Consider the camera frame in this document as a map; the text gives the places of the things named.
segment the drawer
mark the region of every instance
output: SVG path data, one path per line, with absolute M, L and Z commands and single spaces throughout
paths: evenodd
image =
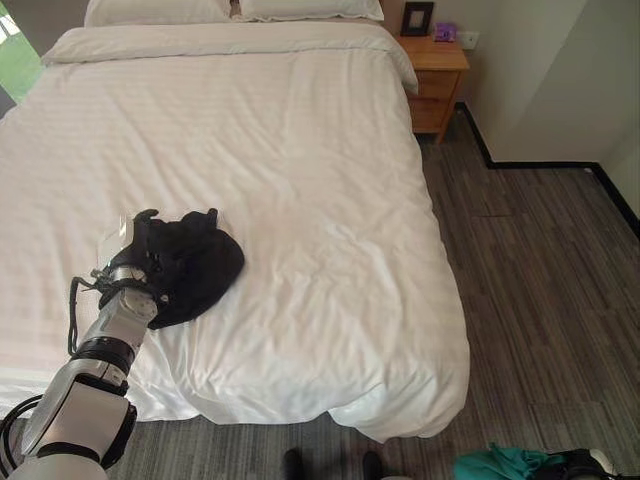
M 447 113 L 448 100 L 413 97 L 409 99 L 415 133 L 437 133 Z
M 448 100 L 453 94 L 458 80 L 458 72 L 437 72 L 421 70 L 416 72 L 420 84 L 419 98 Z

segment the carpet floor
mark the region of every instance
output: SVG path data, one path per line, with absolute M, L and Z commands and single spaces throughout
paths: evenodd
M 420 139 L 471 345 L 467 404 L 440 435 L 379 445 L 328 415 L 287 426 L 203 418 L 141 423 L 112 480 L 280 478 L 299 447 L 315 480 L 358 480 L 379 452 L 389 474 L 450 479 L 490 442 L 600 448 L 640 472 L 639 244 L 583 169 L 489 170 L 462 112 L 445 142 Z

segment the wooden nightstand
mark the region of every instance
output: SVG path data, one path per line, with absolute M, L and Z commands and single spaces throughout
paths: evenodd
M 438 143 L 447 131 L 451 112 L 469 63 L 457 43 L 436 43 L 431 37 L 396 37 L 409 54 L 420 91 L 407 93 L 414 133 L 437 133 Z

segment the wall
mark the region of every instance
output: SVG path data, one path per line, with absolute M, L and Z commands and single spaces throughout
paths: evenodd
M 494 160 L 521 121 L 586 0 L 505 0 L 478 45 L 469 107 Z
M 9 94 L 0 86 L 0 118 L 4 117 L 7 111 L 15 107 L 16 103 L 11 99 Z
M 494 161 L 600 162 L 638 213 L 640 2 L 505 0 L 468 104 Z
M 609 178 L 640 217 L 640 122 L 634 121 L 626 137 L 620 139 L 603 160 Z
M 637 0 L 589 0 L 498 157 L 605 158 L 637 117 L 639 19 Z
M 82 26 L 88 0 L 2 0 L 2 3 L 42 56 L 60 35 Z
M 431 17 L 435 22 L 454 22 L 461 30 L 473 30 L 483 34 L 489 31 L 492 18 L 503 0 L 438 0 Z M 405 0 L 383 0 L 384 26 L 394 35 L 400 33 Z

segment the white bedsheet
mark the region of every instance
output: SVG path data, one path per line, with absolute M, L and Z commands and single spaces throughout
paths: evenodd
M 149 332 L 128 394 L 142 420 L 329 411 L 379 441 L 451 421 L 465 324 L 410 130 L 415 76 L 389 34 L 77 29 L 46 62 L 0 123 L 0 413 L 66 361 L 69 281 L 119 213 L 216 207 L 245 269 L 197 321 Z

